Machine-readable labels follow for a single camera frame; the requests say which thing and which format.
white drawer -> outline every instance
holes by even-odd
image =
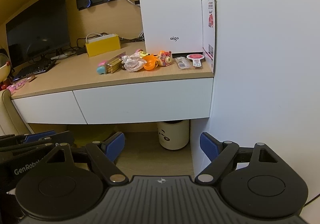
[[[12,100],[27,123],[86,124],[72,91]]]
[[[88,124],[157,122],[210,115],[213,78],[75,90]]]

crumpled tissue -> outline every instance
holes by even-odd
[[[143,68],[143,64],[147,62],[140,58],[140,53],[134,53],[133,55],[126,55],[122,57],[122,63],[124,68],[128,71],[134,72]]]

orange plastic bowl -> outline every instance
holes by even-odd
[[[147,62],[146,64],[143,65],[145,70],[151,70],[158,66],[158,60],[156,56],[148,55],[143,57],[143,59]]]

black keyboard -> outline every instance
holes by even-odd
[[[42,59],[30,66],[27,66],[19,71],[19,73],[13,78],[13,80],[19,80],[25,78],[30,75],[37,75],[44,72],[47,72],[53,65],[56,63],[57,60],[47,60]]]

white trash can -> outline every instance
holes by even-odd
[[[178,150],[189,142],[190,120],[158,122],[160,144],[168,150]]]

